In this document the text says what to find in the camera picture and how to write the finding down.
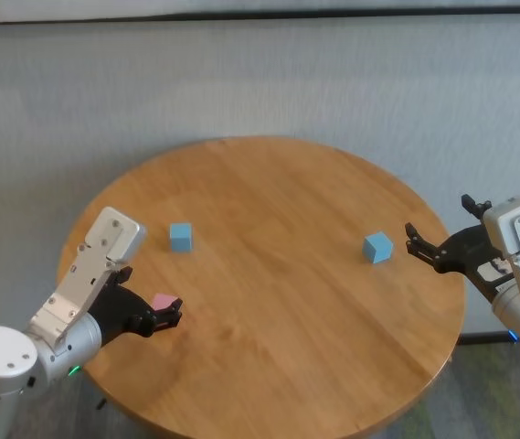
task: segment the white wall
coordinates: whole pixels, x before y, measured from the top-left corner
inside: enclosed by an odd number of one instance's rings
[[[0,323],[46,299],[113,178],[245,134],[354,151],[471,225],[461,193],[520,193],[520,16],[0,27]],[[468,305],[465,330],[499,328]]]

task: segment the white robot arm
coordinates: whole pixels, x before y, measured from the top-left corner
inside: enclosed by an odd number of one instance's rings
[[[481,224],[455,233],[438,247],[407,224],[408,251],[438,273],[466,275],[492,304],[493,313],[520,337],[520,197],[492,207],[490,201],[476,204],[463,195],[462,206]]]
[[[149,337],[178,325],[180,299],[155,311],[121,286],[132,272],[122,267],[144,237],[144,226],[105,208],[27,330],[0,327],[0,439],[7,436],[22,398],[46,391],[121,333]]]

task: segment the gray carpet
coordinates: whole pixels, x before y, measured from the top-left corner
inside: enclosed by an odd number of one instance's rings
[[[95,410],[100,400],[99,390],[82,373],[77,374],[22,407],[10,439],[155,437],[112,404]],[[452,363],[425,398],[372,436],[410,438],[520,438],[520,345],[457,348]]]

